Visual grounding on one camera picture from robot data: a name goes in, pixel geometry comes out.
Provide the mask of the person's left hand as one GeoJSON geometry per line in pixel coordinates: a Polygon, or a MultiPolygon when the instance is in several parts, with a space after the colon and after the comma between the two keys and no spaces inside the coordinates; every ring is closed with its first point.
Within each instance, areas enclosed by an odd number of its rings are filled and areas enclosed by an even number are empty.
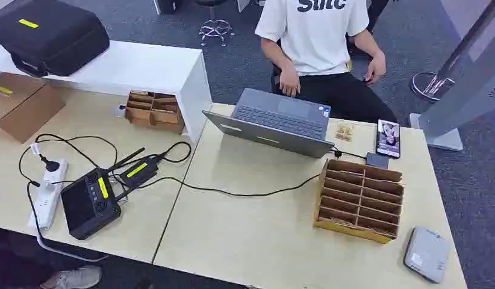
{"type": "Polygon", "coordinates": [[[382,51],[378,51],[374,54],[368,65],[367,72],[364,75],[364,82],[372,84],[384,76],[386,71],[385,54],[382,51]]]}

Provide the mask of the person's right hand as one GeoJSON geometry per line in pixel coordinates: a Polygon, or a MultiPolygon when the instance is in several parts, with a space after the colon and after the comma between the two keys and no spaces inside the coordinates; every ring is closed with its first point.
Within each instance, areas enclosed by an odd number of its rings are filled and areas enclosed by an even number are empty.
{"type": "Polygon", "coordinates": [[[300,93],[299,76],[291,62],[282,65],[279,86],[283,95],[295,97],[300,93]]]}

